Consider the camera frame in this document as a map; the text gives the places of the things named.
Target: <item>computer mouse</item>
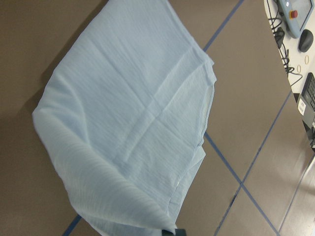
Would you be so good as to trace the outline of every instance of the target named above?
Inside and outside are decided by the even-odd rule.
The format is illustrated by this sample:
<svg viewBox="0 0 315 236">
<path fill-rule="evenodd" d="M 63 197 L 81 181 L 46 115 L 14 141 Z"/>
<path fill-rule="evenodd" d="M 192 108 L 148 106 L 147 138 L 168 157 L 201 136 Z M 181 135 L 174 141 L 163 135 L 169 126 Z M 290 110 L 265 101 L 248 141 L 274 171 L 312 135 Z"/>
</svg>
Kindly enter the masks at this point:
<svg viewBox="0 0 315 236">
<path fill-rule="evenodd" d="M 308 29 L 303 30 L 300 42 L 299 42 L 299 50 L 302 53 L 305 53 L 312 45 L 314 40 L 312 32 L 310 32 Z"/>
</svg>

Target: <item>red emergency stop button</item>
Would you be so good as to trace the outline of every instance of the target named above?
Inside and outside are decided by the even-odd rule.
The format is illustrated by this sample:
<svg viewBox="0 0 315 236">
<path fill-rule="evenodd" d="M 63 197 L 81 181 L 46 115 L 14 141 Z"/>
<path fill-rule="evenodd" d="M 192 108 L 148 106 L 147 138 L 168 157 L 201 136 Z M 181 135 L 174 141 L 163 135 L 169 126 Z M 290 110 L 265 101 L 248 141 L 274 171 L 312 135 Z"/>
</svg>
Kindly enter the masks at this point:
<svg viewBox="0 0 315 236">
<path fill-rule="evenodd" d="M 290 19 L 294 19 L 297 17 L 297 10 L 294 10 L 294 11 L 290 11 Z"/>
</svg>

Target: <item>white desk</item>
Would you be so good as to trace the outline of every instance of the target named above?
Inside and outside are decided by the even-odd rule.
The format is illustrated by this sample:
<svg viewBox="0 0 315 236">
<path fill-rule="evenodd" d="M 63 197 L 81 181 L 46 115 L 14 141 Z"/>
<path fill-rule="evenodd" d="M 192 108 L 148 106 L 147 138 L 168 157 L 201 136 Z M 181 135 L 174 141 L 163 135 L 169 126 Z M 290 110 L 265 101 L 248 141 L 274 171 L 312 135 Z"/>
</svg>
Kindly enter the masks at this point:
<svg viewBox="0 0 315 236">
<path fill-rule="evenodd" d="M 277 5 L 273 0 L 268 0 L 269 1 L 269 5 L 270 5 L 270 10 L 271 10 L 271 16 L 275 17 L 276 13 L 277 13 Z M 267 0 L 264 0 L 265 3 L 265 10 L 266 10 L 266 14 L 267 17 L 270 18 L 270 14 L 269 14 L 269 10 L 268 10 L 268 5 L 267 5 Z M 306 53 L 301 53 L 298 50 L 298 44 L 299 44 L 299 38 L 292 38 L 286 31 L 286 26 L 285 23 L 282 22 L 281 27 L 283 28 L 283 30 L 285 31 L 285 36 L 283 39 L 283 43 L 286 47 L 286 49 L 289 49 L 289 58 L 290 58 L 290 62 L 289 62 L 289 66 L 294 67 L 294 73 L 298 73 L 297 71 L 297 67 L 298 65 L 301 66 L 301 72 L 300 74 L 303 75 L 303 78 L 297 82 L 295 85 L 292 86 L 292 92 L 293 93 L 301 93 L 307 74 L 309 72 L 315 73 L 315 42 L 312 44 L 312 46 L 310 47 L 310 49 L 306 52 Z M 306 29 L 310 30 L 314 35 L 315 35 L 315 11 L 312 12 L 306 26 Z M 305 63 L 305 57 L 308 56 L 309 58 L 309 62 L 306 64 Z M 293 74 L 289 74 L 288 76 L 288 80 L 290 84 L 293 84 L 297 79 L 299 79 L 299 76 L 297 75 L 293 75 Z"/>
</svg>

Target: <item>blue tape line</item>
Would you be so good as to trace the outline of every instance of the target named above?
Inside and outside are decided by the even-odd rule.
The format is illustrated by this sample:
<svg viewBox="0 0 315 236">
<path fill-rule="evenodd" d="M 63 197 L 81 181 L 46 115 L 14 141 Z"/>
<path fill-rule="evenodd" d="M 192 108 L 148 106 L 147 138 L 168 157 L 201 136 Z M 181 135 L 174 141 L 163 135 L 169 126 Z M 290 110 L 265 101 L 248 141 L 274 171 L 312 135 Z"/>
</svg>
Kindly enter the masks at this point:
<svg viewBox="0 0 315 236">
<path fill-rule="evenodd" d="M 207 51 L 209 49 L 210 45 L 214 42 L 214 40 L 217 38 L 218 34 L 222 31 L 222 29 L 225 27 L 227 22 L 231 19 L 231 17 L 234 15 L 234 13 L 242 5 L 243 2 L 244 2 L 244 0 L 239 0 L 239 2 L 235 5 L 235 7 L 232 9 L 232 11 L 228 14 L 226 19 L 223 21 L 223 23 L 220 25 L 220 27 L 214 33 L 214 35 L 210 38 L 209 42 L 203 48 L 204 51 Z"/>
<path fill-rule="evenodd" d="M 230 164 L 228 163 L 228 161 L 226 160 L 226 158 L 223 156 L 223 154 L 220 152 L 220 150 L 218 149 L 217 145 L 212 141 L 212 139 L 210 138 L 209 134 L 207 132 L 205 132 L 205 137 L 208 140 L 208 142 L 212 145 L 212 147 L 214 148 L 214 150 L 217 152 L 217 154 L 219 155 L 219 157 L 221 158 L 221 160 L 224 162 L 224 164 L 226 165 L 226 167 L 230 170 L 230 172 L 232 173 L 232 175 L 235 177 L 235 179 L 238 181 L 239 184 L 241 184 L 241 180 L 240 178 L 237 176 L 237 174 L 235 173 L 235 171 L 233 170 L 233 168 L 230 166 Z"/>
<path fill-rule="evenodd" d="M 267 133 L 266 137 L 265 137 L 264 140 L 262 141 L 262 143 L 261 143 L 261 145 L 260 145 L 260 147 L 259 147 L 259 149 L 258 149 L 258 151 L 257 151 L 257 153 L 256 153 L 256 156 L 254 157 L 254 159 L 253 159 L 253 161 L 252 161 L 250 167 L 248 168 L 248 170 L 247 170 L 247 172 L 246 172 L 246 174 L 245 174 L 245 177 L 244 177 L 242 183 L 245 182 L 245 180 L 246 180 L 248 174 L 249 174 L 250 171 L 252 170 L 252 167 L 253 167 L 254 163 L 256 162 L 256 159 L 257 159 L 257 157 L 259 156 L 262 147 L 265 145 L 265 142 L 266 142 L 267 138 L 269 137 L 269 135 L 270 135 L 270 133 L 271 133 L 271 130 L 272 130 L 273 127 L 275 126 L 275 124 L 276 124 L 276 122 L 277 122 L 277 120 L 278 120 L 278 118 L 279 118 L 279 116 L 280 116 L 280 113 L 281 113 L 282 110 L 284 109 L 284 106 L 285 106 L 286 102 L 288 101 L 290 95 L 291 95 L 291 91 L 289 92 L 289 94 L 287 95 L 287 97 L 286 97 L 284 103 L 282 104 L 282 106 L 281 106 L 281 108 L 280 108 L 280 110 L 279 110 L 279 112 L 278 112 L 278 114 L 277 114 L 275 120 L 272 122 L 272 124 L 271 124 L 271 126 L 270 126 L 270 129 L 268 130 L 268 133 Z"/>
<path fill-rule="evenodd" d="M 313 157 L 312 157 L 311 160 L 309 161 L 309 163 L 308 163 L 308 165 L 307 165 L 308 167 L 309 167 L 309 165 L 311 164 L 311 162 L 313 161 L 314 158 L 315 158 L 315 155 L 313 155 Z M 282 226 L 284 225 L 285 219 L 286 219 L 286 217 L 287 217 L 287 215 L 288 215 L 288 213 L 289 213 L 289 211 L 290 211 L 290 209 L 291 209 L 292 203 L 293 203 L 293 201 L 294 201 L 294 199 L 295 199 L 295 195 L 296 195 L 298 189 L 300 188 L 301 182 L 302 182 L 302 180 L 303 180 L 303 178 L 304 178 L 304 176 L 305 176 L 305 174 L 306 174 L 306 170 L 308 169 L 308 167 L 304 170 L 304 172 L 303 172 L 303 174 L 302 174 L 302 177 L 301 177 L 301 179 L 300 179 L 300 181 L 299 181 L 299 184 L 298 184 L 297 187 L 296 187 L 296 190 L 295 190 L 295 192 L 294 192 L 294 194 L 293 194 L 293 198 L 292 198 L 292 200 L 291 200 L 291 202 L 290 202 L 290 205 L 289 205 L 289 207 L 288 207 L 288 209 L 287 209 L 287 211 L 286 211 L 286 213 L 285 213 L 285 216 L 284 216 L 284 218 L 283 218 L 283 221 L 282 221 L 282 223 L 281 223 L 281 225 L 280 225 L 279 232 L 281 231 Z"/>
<path fill-rule="evenodd" d="M 217 236 L 219 230 L 221 229 L 221 226 L 222 226 L 223 222 L 225 221 L 225 219 L 226 219 L 226 217 L 227 217 L 227 214 L 229 213 L 229 211 L 230 211 L 230 209 L 231 209 L 231 207 L 232 207 L 232 205 L 233 205 L 233 203 L 234 203 L 234 201 L 235 201 L 235 199 L 236 199 L 238 193 L 240 192 L 240 190 L 241 190 L 241 185 L 240 185 L 240 186 L 238 187 L 238 189 L 236 190 L 236 193 L 234 194 L 234 197 L 233 197 L 233 199 L 232 199 L 230 205 L 229 205 L 228 208 L 226 209 L 225 214 L 224 214 L 222 220 L 220 221 L 219 226 L 217 227 L 214 236 Z"/>
<path fill-rule="evenodd" d="M 266 216 L 266 214 L 264 213 L 264 211 L 260 208 L 260 206 L 258 205 L 258 203 L 256 202 L 256 200 L 252 197 L 252 195 L 250 194 L 250 192 L 248 191 L 248 189 L 241 184 L 243 190 L 246 192 L 247 196 L 250 198 L 250 200 L 252 201 L 252 203 L 254 203 L 254 205 L 256 206 L 256 208 L 259 210 L 260 214 L 262 214 L 262 216 L 265 218 L 265 220 L 267 221 L 267 223 L 269 224 L 269 226 L 272 228 L 272 230 L 277 234 L 277 236 L 279 236 L 278 231 L 276 230 L 276 228 L 273 226 L 273 224 L 271 223 L 271 221 L 269 220 L 269 218 Z"/>
<path fill-rule="evenodd" d="M 71 224 L 69 225 L 69 227 L 65 230 L 63 236 L 68 236 L 72 231 L 73 229 L 76 227 L 76 225 L 79 223 L 79 221 L 81 220 L 81 216 L 80 215 L 77 215 L 73 221 L 71 222 Z"/>
<path fill-rule="evenodd" d="M 216 235 L 218 234 L 218 232 L 219 232 L 219 230 L 220 230 L 220 228 L 221 228 L 223 222 L 225 221 L 225 219 L 226 219 L 226 217 L 227 217 L 227 215 L 228 215 L 228 213 L 229 213 L 229 211 L 230 211 L 230 209 L 231 209 L 231 207 L 232 207 L 232 205 L 233 205 L 233 203 L 234 203 L 234 200 L 235 200 L 236 196 L 238 195 L 238 193 L 239 193 L 239 191 L 240 191 L 241 188 L 244 189 L 244 191 L 246 192 L 246 194 L 248 195 L 248 197 L 250 198 L 250 200 L 251 200 L 251 201 L 253 202 L 253 204 L 257 207 L 257 209 L 259 210 L 259 212 L 261 213 L 261 215 L 265 218 L 265 220 L 266 220 L 267 223 L 270 225 L 270 227 L 273 229 L 273 231 L 274 231 L 278 236 L 280 235 L 279 232 L 276 230 L 276 228 L 275 228 L 275 227 L 273 226 L 273 224 L 271 223 L 271 221 L 269 220 L 269 218 L 267 217 L 267 215 L 264 213 L 264 211 L 263 211 L 263 210 L 261 209 L 261 207 L 258 205 L 258 203 L 256 202 L 256 200 L 255 200 L 255 199 L 253 198 L 253 196 L 250 194 L 250 192 L 248 191 L 248 189 L 244 186 L 244 182 L 245 182 L 245 180 L 246 180 L 246 178 L 247 178 L 249 172 L 251 171 L 251 169 L 252 169 L 252 167 L 253 167 L 253 165 L 254 165 L 254 163 L 255 163 L 257 157 L 259 156 L 260 151 L 261 151 L 262 147 L 264 146 L 264 144 L 265 144 L 267 138 L 269 137 L 269 135 L 270 135 L 270 133 L 271 133 L 271 130 L 272 130 L 273 127 L 275 126 L 275 123 L 276 123 L 276 121 L 278 120 L 278 118 L 279 118 L 279 116 L 280 116 L 280 113 L 281 113 L 282 110 L 284 109 L 284 106 L 285 106 L 285 104 L 287 103 L 287 101 L 288 101 L 290 95 L 291 95 L 291 91 L 290 91 L 289 94 L 287 95 L 287 97 L 286 97 L 285 101 L 283 102 L 283 104 L 282 104 L 282 106 L 281 106 L 279 112 L 278 112 L 277 115 L 276 115 L 276 118 L 274 119 L 273 123 L 271 124 L 271 127 L 270 127 L 270 129 L 268 130 L 266 137 L 264 138 L 262 144 L 260 145 L 260 147 L 259 147 L 259 149 L 258 149 L 258 152 L 257 152 L 257 154 L 255 155 L 254 160 L 252 161 L 252 163 L 251 163 L 249 169 L 247 170 L 246 175 L 244 176 L 244 178 L 243 178 L 242 181 L 240 181 L 239 177 L 237 176 L 237 174 L 235 173 L 235 171 L 233 170 L 233 168 L 230 166 L 230 164 L 229 164 L 229 162 L 226 160 L 226 158 L 223 156 L 223 154 L 221 153 L 221 151 L 219 150 L 219 148 L 217 147 L 217 145 L 213 142 L 213 140 L 211 139 L 211 137 L 209 136 L 209 134 L 208 134 L 207 132 L 205 132 L 205 137 L 206 137 L 206 139 L 208 140 L 208 142 L 211 144 L 211 146 L 214 148 L 214 150 L 216 151 L 216 153 L 219 155 L 220 159 L 224 162 L 224 164 L 226 165 L 226 167 L 230 170 L 230 172 L 232 173 L 232 175 L 235 177 L 235 179 L 236 179 L 236 180 L 239 182 L 239 184 L 240 184 L 240 186 L 238 187 L 238 189 L 237 189 L 237 191 L 236 191 L 236 193 L 235 193 L 235 195 L 234 195 L 234 197 L 233 197 L 233 200 L 231 201 L 231 203 L 230 203 L 230 205 L 228 206 L 228 208 L 227 208 L 227 210 L 226 210 L 226 212 L 225 212 L 225 214 L 224 214 L 222 220 L 220 221 L 219 226 L 217 227 L 214 236 L 216 236 Z"/>
</svg>

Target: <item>light blue cloth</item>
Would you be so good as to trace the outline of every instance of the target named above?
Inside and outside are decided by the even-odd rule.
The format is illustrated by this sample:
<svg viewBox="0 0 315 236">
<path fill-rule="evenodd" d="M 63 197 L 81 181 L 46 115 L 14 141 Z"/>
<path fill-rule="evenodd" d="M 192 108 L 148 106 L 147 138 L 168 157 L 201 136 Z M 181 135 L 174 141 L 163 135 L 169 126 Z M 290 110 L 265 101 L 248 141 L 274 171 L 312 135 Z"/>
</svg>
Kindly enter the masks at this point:
<svg viewBox="0 0 315 236">
<path fill-rule="evenodd" d="M 166 0 L 112 0 L 55 69 L 34 125 L 100 234 L 175 231 L 205 156 L 212 65 Z"/>
</svg>

